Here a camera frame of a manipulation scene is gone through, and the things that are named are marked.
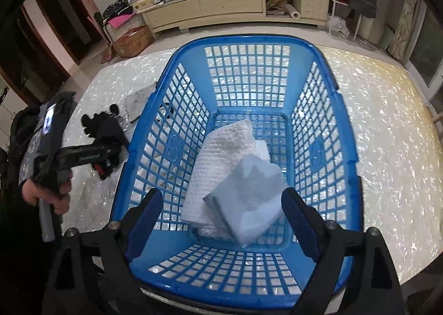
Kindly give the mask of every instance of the bolt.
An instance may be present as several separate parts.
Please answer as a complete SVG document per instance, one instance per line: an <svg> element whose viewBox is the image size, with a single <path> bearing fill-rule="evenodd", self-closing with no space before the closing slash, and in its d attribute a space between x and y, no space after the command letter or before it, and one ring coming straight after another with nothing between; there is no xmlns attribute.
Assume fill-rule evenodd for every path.
<svg viewBox="0 0 443 315"><path fill-rule="evenodd" d="M76 228L69 228L69 229L66 230L65 236L71 237L71 236L74 236L75 234L78 234L78 233L79 233L78 229L76 229Z"/></svg>
<svg viewBox="0 0 443 315"><path fill-rule="evenodd" d="M334 220L326 220L326 227L329 230L334 230L337 227L337 223Z"/></svg>
<svg viewBox="0 0 443 315"><path fill-rule="evenodd" d="M378 235L380 235L380 230L377 229L377 228L373 228L373 227L371 227L371 228L368 229L368 231L369 231L369 233L370 233L372 236L378 236Z"/></svg>
<svg viewBox="0 0 443 315"><path fill-rule="evenodd" d="M120 227L120 223L118 221L111 221L108 224L108 228L110 228L111 230L117 230Z"/></svg>

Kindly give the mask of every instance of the paper roll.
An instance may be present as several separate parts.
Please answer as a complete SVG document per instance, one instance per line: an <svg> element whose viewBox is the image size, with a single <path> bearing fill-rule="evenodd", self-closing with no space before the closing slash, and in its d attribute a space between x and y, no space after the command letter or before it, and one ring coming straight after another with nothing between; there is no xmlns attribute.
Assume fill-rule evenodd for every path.
<svg viewBox="0 0 443 315"><path fill-rule="evenodd" d="M293 18L294 20L300 19L300 13L296 10L294 6L291 4L286 4L285 8L287 11L289 11L289 16Z"/></svg>

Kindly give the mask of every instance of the blue plastic basket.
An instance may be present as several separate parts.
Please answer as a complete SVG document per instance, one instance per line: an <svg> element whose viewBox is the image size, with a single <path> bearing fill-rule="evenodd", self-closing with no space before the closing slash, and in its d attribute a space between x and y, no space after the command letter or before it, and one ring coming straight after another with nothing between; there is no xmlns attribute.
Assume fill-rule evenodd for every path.
<svg viewBox="0 0 443 315"><path fill-rule="evenodd" d="M280 35L192 41L172 55L139 119L111 218L152 187L164 208L131 270L143 282L202 303L289 308L314 268L284 215L254 244L199 237L180 222L193 164L212 130L250 119L287 183L324 219L362 229L353 131L321 52ZM337 287L351 266L346 258Z"/></svg>

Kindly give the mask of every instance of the display screen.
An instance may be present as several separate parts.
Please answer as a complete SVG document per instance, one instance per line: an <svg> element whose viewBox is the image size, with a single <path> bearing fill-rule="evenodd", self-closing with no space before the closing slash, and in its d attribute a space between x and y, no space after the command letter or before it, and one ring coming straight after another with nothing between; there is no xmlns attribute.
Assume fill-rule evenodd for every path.
<svg viewBox="0 0 443 315"><path fill-rule="evenodd" d="M43 135L46 135L51 131L52 118L54 117L55 104L52 105L47 111L45 115L45 121L43 123Z"/></svg>

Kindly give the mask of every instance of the patterned curtain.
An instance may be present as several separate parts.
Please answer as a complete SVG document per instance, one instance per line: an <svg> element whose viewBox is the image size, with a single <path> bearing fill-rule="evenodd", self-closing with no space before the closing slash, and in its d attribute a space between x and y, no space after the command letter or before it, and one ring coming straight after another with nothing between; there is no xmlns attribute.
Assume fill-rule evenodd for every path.
<svg viewBox="0 0 443 315"><path fill-rule="evenodd" d="M420 8L419 4L419 0L405 0L403 4L394 38L388 47L388 52L397 60L403 59L406 47L411 39Z"/></svg>

